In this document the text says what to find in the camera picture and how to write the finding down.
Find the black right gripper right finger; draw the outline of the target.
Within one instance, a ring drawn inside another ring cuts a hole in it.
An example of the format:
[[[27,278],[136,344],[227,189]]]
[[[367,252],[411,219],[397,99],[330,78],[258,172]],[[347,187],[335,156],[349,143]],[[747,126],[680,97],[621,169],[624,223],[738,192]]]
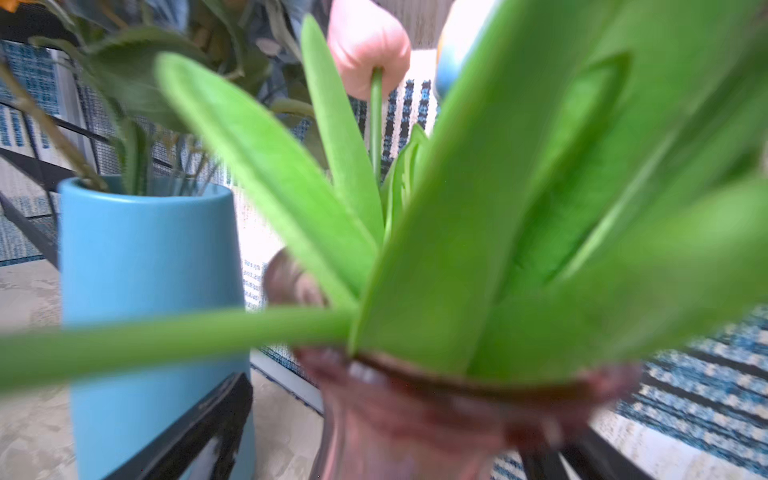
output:
[[[565,469],[567,464],[578,479],[652,480],[651,476],[592,429],[559,451],[545,448],[523,451],[520,456],[527,479],[569,479]]]

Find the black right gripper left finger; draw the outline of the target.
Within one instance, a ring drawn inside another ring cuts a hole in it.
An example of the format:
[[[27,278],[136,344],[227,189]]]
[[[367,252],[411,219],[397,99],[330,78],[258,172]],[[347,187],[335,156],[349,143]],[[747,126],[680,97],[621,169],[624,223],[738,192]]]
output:
[[[252,386],[246,375],[229,375],[107,477],[113,480],[230,478],[251,402]]]

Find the dark red glass vase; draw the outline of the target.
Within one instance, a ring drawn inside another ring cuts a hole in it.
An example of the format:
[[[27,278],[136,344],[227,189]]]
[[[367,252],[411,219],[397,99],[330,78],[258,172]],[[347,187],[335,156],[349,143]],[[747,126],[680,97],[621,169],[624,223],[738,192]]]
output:
[[[315,479],[486,479],[503,452],[570,445],[640,376],[628,364],[568,384],[484,389],[335,347],[294,354],[323,401]]]

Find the light blue ceramic vase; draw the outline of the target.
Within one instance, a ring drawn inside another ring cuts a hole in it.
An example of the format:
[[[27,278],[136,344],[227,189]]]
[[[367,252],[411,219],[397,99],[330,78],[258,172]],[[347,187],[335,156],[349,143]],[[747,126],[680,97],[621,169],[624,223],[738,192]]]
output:
[[[209,185],[174,196],[173,181],[147,196],[58,186],[58,267],[64,327],[163,314],[243,308],[232,192]],[[71,388],[78,475],[101,479],[123,465],[228,375],[249,373],[250,354],[120,374]]]

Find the dark blue tulip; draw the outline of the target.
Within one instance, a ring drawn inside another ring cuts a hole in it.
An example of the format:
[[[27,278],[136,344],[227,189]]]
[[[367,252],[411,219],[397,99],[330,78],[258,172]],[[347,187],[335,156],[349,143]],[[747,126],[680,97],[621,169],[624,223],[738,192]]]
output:
[[[347,349],[490,384],[679,346],[767,293],[760,1],[502,1]]]

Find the dusty blue rose bouquet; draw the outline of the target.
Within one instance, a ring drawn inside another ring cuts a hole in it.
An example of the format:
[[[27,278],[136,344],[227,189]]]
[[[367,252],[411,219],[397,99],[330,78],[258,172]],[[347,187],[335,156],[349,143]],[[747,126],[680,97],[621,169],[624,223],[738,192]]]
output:
[[[312,1],[4,1],[1,35],[52,47],[102,102],[115,130],[121,191],[146,196],[153,139],[189,135],[158,84],[157,59],[177,56],[257,95],[275,68],[301,72],[300,27]]]

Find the pink tulip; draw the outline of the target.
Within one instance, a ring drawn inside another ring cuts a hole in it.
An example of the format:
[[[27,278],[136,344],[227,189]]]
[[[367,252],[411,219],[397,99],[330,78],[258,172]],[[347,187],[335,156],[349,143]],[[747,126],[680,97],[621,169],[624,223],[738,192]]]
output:
[[[379,246],[384,220],[378,173],[350,99],[381,101],[399,85],[410,67],[408,34],[373,1],[333,1],[326,30],[313,12],[303,17],[300,48],[334,192],[366,240]]]

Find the light blue tulip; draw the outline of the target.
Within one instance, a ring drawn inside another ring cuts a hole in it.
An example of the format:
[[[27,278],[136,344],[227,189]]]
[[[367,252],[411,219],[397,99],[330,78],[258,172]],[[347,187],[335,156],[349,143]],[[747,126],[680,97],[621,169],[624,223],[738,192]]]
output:
[[[498,4],[497,0],[456,0],[452,3],[436,50],[434,87],[439,102],[447,97],[461,75]]]

